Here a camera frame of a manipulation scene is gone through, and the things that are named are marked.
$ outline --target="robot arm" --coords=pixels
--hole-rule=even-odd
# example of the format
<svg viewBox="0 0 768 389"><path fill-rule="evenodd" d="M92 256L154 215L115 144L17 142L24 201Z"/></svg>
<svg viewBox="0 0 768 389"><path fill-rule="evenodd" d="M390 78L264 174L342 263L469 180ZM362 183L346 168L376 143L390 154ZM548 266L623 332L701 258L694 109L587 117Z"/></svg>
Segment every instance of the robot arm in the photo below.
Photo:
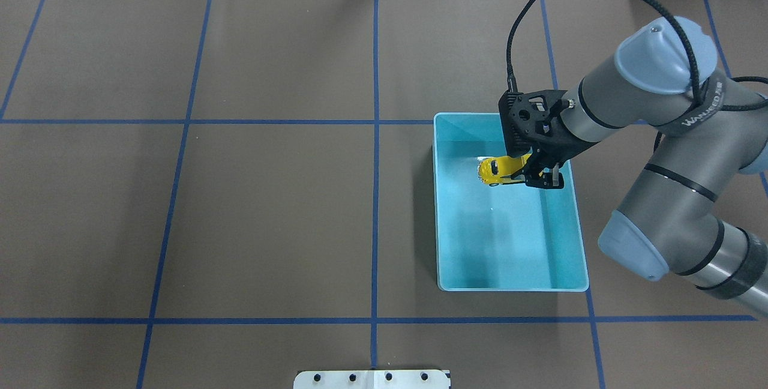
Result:
<svg viewBox="0 0 768 389"><path fill-rule="evenodd" d="M508 155L532 152L518 172L533 187L562 187L563 162L642 120L666 135L598 239L606 255L647 280L669 271L719 299L768 315L768 247L710 214L736 173L768 169L766 100L716 69L696 23L691 40L704 93L695 105L682 44L660 18L570 91L499 101Z"/></svg>

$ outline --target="black strap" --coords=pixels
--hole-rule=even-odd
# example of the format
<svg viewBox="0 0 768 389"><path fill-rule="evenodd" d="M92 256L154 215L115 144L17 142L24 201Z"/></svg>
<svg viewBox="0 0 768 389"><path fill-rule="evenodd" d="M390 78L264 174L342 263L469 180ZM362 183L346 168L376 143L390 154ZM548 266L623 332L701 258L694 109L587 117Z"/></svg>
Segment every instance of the black strap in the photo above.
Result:
<svg viewBox="0 0 768 389"><path fill-rule="evenodd" d="M725 80L719 75L713 75L704 83L704 102L687 110L679 118L666 124L654 125L664 135L683 135L694 127L707 121L714 113L721 110L725 100Z"/></svg>
<svg viewBox="0 0 768 389"><path fill-rule="evenodd" d="M718 219L718 237L715 239L715 244L712 245L712 249L710 249L710 253L707 254L707 257L705 257L702 261L699 262L696 266L693 266L693 268L688 269L684 272L677 272L678 275L681 277L686 277L688 275L695 274L705 268L707 264L709 264L713 258L715 258L715 255L718 254L719 249L722 246L722 238L725 237L725 225L722 224L722 220Z"/></svg>
<svg viewBox="0 0 768 389"><path fill-rule="evenodd" d="M622 129L622 127L615 127L613 125L609 125L601 121L600 119L598 119L597 116L595 116L595 113L592 113L592 110L590 110L589 107L587 107L587 101L585 101L584 93L581 91L581 86L583 85L584 85L584 80L582 79L581 83L578 84L578 99L579 99L579 102L581 103L581 108L584 109L584 113L587 113L587 116L589 116L589 118L592 119L593 122L600 125L601 127L606 127L608 129Z"/></svg>
<svg viewBox="0 0 768 389"><path fill-rule="evenodd" d="M689 187L691 190L695 190L697 193L703 195L706 198L709 198L713 203L718 200L718 195L712 192L711 190L703 187L700 184L697 184L694 181L691 181L691 179L686 178L686 176L678 175L678 173L675 173L672 170L667 170L664 167L658 166L656 164L645 164L645 170L653 171L653 173L656 173L657 175L662 175L664 178L670 179L670 181L675 181L678 184L681 184L684 187Z"/></svg>
<svg viewBox="0 0 768 389"><path fill-rule="evenodd" d="M741 230L746 236L746 254L738 269L724 282L712 287L696 287L717 299L733 299L746 293L760 280L768 264L768 247L752 233Z"/></svg>

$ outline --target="brown table surface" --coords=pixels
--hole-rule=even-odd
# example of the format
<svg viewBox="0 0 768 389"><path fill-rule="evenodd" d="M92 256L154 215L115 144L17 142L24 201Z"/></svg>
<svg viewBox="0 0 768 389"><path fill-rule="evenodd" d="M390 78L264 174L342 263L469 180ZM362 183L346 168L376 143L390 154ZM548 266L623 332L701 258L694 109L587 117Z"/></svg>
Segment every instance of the brown table surface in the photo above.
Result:
<svg viewBox="0 0 768 389"><path fill-rule="evenodd" d="M291 387L436 367L455 388L765 387L768 326L597 237L650 156L572 162L592 288L436 285L431 119L494 112L527 0L0 0L0 387ZM733 75L768 0L661 0ZM546 0L524 91L570 88L655 18ZM716 214L768 238L765 176Z"/></svg>

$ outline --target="light blue joint cap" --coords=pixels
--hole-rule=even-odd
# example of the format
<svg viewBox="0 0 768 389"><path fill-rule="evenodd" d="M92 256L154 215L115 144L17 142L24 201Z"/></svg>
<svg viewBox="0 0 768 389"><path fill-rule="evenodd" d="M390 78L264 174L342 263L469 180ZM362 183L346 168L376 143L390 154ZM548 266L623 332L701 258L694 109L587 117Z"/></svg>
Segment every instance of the light blue joint cap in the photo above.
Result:
<svg viewBox="0 0 768 389"><path fill-rule="evenodd" d="M718 50L701 26L685 17L675 19L694 48L701 84L718 66ZM691 90L691 68L683 42L663 17L625 39L616 50L614 63L622 77L644 91L682 94Z"/></svg>
<svg viewBox="0 0 768 389"><path fill-rule="evenodd" d="M657 282L670 271L667 261L634 222L613 211L598 238L598 246L610 258L644 279Z"/></svg>
<svg viewBox="0 0 768 389"><path fill-rule="evenodd" d="M742 175L756 175L760 171L768 170L768 143L763 147L763 151L750 162L749 165L739 170Z"/></svg>

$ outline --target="black cable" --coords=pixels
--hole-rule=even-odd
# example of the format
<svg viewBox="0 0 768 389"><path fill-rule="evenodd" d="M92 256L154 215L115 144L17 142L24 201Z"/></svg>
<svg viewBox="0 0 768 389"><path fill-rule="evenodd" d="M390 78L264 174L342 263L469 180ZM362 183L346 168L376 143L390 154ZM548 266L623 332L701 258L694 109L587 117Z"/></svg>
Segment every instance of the black cable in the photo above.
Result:
<svg viewBox="0 0 768 389"><path fill-rule="evenodd" d="M733 82L741 83L741 82L754 82L754 83L763 83L763 85L768 85L768 78L765 77L755 77L752 75L745 76L745 77L734 77L731 78ZM758 102L757 104L749 104L749 105L724 105L721 107L722 112L752 112L752 110L760 110L760 108L768 107L768 99L764 100L763 102ZM656 140L653 141L653 151L655 152L656 149L658 149L659 143L661 143L661 137L663 134L661 132L656 132Z"/></svg>
<svg viewBox="0 0 768 389"><path fill-rule="evenodd" d="M518 91L518 84L517 80L515 80L515 73L512 69L512 39L515 38L515 33L518 30L518 27L520 26L520 23L522 22L522 19L524 16L526 16L526 13L530 10L530 8L533 6L533 4L537 0L529 0L526 3L526 6L520 11L520 14L518 15L517 19L515 20L515 23L512 25L512 28L509 31L509 37L507 38L507 84L508 88L512 92ZM698 106L702 104L702 96L701 96L701 88L699 86L699 66L696 63L696 57L694 56L694 48L691 47L691 42L688 41L688 36L686 36L685 32L683 31L683 28L680 27L680 23L675 20L674 16L670 14L669 11L667 11L664 6L662 6L658 1L656 0L642 0L645 3L649 4L651 8L655 9L656 12L661 14L662 17L664 17L665 20L669 22L669 24L674 29L677 36L680 38L680 42L683 44L683 49L685 50L685 55L688 56L688 64L691 67L691 90L694 92L694 105Z"/></svg>
<svg viewBox="0 0 768 389"><path fill-rule="evenodd" d="M660 145L660 143L661 143L661 137L662 137L662 136L664 136L664 135L663 135L663 134L661 134L661 132L660 132L660 131L659 131L659 132L656 132L656 140L654 140L654 141L653 141L653 151L654 151L654 152L656 151L656 149L658 149L658 148L659 148L659 145Z"/></svg>
<svg viewBox="0 0 768 389"><path fill-rule="evenodd" d="M734 78L731 78L731 80L737 83L752 82L752 83L763 83L763 85L768 85L768 78L755 77L754 75L747 75L745 77L734 77Z"/></svg>

